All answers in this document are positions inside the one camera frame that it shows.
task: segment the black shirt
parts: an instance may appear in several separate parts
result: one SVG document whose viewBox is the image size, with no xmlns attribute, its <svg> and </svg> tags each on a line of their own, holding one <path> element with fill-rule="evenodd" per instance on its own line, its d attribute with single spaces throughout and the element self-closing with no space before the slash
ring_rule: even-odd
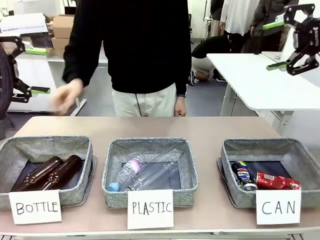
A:
<svg viewBox="0 0 320 240">
<path fill-rule="evenodd" d="M 173 83 L 186 93 L 191 71 L 187 0 L 79 0 L 63 79 L 87 86 L 103 47 L 112 88 L 132 94 L 161 91 Z"/>
<path fill-rule="evenodd" d="M 231 44 L 226 35 L 213 36 L 200 43 L 192 52 L 192 57 L 204 59 L 207 54 L 228 54 Z"/>
</svg>

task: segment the person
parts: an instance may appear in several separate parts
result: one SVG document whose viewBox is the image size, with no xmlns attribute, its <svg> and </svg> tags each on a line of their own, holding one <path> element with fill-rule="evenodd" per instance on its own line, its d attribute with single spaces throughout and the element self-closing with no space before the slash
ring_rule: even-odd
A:
<svg viewBox="0 0 320 240">
<path fill-rule="evenodd" d="M 207 81 L 210 72 L 213 71 L 213 79 L 218 83 L 225 83 L 224 78 L 215 69 L 214 65 L 207 58 L 207 54 L 227 54 L 240 53 L 243 47 L 242 36 L 240 34 L 220 35 L 208 38 L 200 43 L 192 52 L 192 70 L 189 77 L 189 85 L 194 86 L 195 79 Z"/>
<path fill-rule="evenodd" d="M 168 38 L 170 44 L 164 45 Z M 102 41 L 117 117 L 186 115 L 191 70 L 187 0 L 77 1 L 63 55 L 62 78 L 67 84 L 53 98 L 59 114 L 66 114 L 90 83 Z"/>
<path fill-rule="evenodd" d="M 245 44 L 243 52 L 278 52 L 281 37 L 283 34 L 288 35 L 289 28 L 284 31 L 284 26 L 277 26 L 263 30 L 263 26 L 274 22 L 284 12 L 285 6 L 296 5 L 298 2 L 299 0 L 260 0 L 250 25 L 251 38 Z"/>
<path fill-rule="evenodd" d="M 250 36 L 250 24 L 259 0 L 224 0 L 220 28 L 224 34 L 240 34 L 243 45 Z"/>
<path fill-rule="evenodd" d="M 221 12 L 224 6 L 225 0 L 211 0 L 210 5 L 210 14 L 212 18 L 211 23 L 211 37 L 222 35 L 224 32 L 220 28 L 220 19 L 221 19 Z"/>
</svg>

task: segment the can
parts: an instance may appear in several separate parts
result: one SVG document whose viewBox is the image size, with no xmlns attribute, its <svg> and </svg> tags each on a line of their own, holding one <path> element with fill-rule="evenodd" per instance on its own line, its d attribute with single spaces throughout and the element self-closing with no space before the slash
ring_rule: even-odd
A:
<svg viewBox="0 0 320 240">
<path fill-rule="evenodd" d="M 255 181 L 250 176 L 248 166 L 244 161 L 236 161 L 231 166 L 236 176 L 238 186 L 244 191 L 255 191 L 258 189 Z"/>
</svg>

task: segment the plastic bottle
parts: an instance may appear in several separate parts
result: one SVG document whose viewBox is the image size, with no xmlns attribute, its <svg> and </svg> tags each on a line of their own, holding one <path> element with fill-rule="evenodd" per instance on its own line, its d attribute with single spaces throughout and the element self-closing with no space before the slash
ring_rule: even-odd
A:
<svg viewBox="0 0 320 240">
<path fill-rule="evenodd" d="M 53 171 L 41 190 L 60 189 L 81 170 L 83 161 L 77 155 L 70 156 L 61 166 Z"/>
<path fill-rule="evenodd" d="M 172 150 L 165 156 L 159 156 L 162 158 L 160 163 L 163 163 L 161 167 L 159 164 L 146 164 L 132 179 L 131 183 L 125 188 L 125 191 L 138 191 L 146 190 L 148 187 L 156 181 L 162 181 L 163 175 L 171 168 L 175 167 L 175 162 L 179 160 L 182 153 L 176 149 Z"/>
<path fill-rule="evenodd" d="M 120 172 L 114 177 L 113 181 L 108 185 L 107 190 L 110 192 L 118 192 L 125 187 L 130 177 L 138 172 L 143 164 L 143 158 L 141 155 L 135 155 L 130 161 L 128 161 L 120 170 Z"/>
<path fill-rule="evenodd" d="M 12 192 L 22 192 L 26 190 L 38 190 L 37 185 L 43 184 L 43 181 L 49 177 L 49 175 L 57 169 L 63 161 L 58 156 L 53 156 L 49 160 L 45 161 L 41 166 L 30 172 L 24 177 L 23 182 L 17 187 L 12 189 Z"/>
</svg>

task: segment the hand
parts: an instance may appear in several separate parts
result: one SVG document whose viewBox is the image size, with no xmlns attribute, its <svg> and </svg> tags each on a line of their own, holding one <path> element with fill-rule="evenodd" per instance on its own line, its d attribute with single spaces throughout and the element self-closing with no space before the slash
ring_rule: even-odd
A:
<svg viewBox="0 0 320 240">
<path fill-rule="evenodd" d="M 220 21 L 219 28 L 221 29 L 221 31 L 224 31 L 225 27 L 226 27 L 226 23 L 223 21 Z"/>
<path fill-rule="evenodd" d="M 80 96 L 83 89 L 84 84 L 82 80 L 76 78 L 56 90 L 52 103 L 59 115 L 65 115 L 67 113 L 69 108 L 75 103 L 76 98 Z"/>
<path fill-rule="evenodd" d="M 250 35 L 251 35 L 251 37 L 254 35 L 255 29 L 256 29 L 255 26 L 251 26 L 251 28 L 250 28 Z"/>
<path fill-rule="evenodd" d="M 185 98 L 183 96 L 178 96 L 175 103 L 175 116 L 176 117 L 185 117 L 187 114 Z"/>
</svg>

